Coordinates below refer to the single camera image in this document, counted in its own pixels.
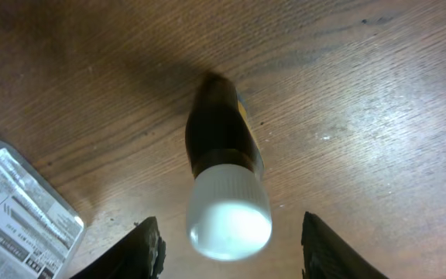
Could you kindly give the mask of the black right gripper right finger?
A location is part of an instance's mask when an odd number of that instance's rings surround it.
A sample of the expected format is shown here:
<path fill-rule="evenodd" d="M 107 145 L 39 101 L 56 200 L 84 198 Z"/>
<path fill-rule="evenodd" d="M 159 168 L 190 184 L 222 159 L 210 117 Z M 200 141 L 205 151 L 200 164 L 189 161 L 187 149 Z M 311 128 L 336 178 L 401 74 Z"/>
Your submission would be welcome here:
<path fill-rule="evenodd" d="M 314 213 L 304 214 L 301 245 L 303 279 L 388 279 Z"/>

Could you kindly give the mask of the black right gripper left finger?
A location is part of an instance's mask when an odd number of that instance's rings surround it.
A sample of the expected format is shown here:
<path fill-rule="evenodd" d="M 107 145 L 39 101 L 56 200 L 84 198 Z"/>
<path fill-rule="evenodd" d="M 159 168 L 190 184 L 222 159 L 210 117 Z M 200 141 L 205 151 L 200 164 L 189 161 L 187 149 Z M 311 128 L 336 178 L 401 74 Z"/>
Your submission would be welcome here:
<path fill-rule="evenodd" d="M 165 259 L 166 242 L 150 216 L 71 279 L 158 279 Z"/>

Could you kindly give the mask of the dark bottle white cap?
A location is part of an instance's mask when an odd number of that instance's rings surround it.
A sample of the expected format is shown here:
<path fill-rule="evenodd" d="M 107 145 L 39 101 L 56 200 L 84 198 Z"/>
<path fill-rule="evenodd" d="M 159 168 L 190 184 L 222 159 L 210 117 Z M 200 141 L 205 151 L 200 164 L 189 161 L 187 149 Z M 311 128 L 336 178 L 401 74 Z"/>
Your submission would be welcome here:
<path fill-rule="evenodd" d="M 234 84 L 209 73 L 194 98 L 185 146 L 194 187 L 186 214 L 187 238 L 218 261 L 254 256 L 270 240 L 273 221 L 262 186 L 264 163 Z"/>

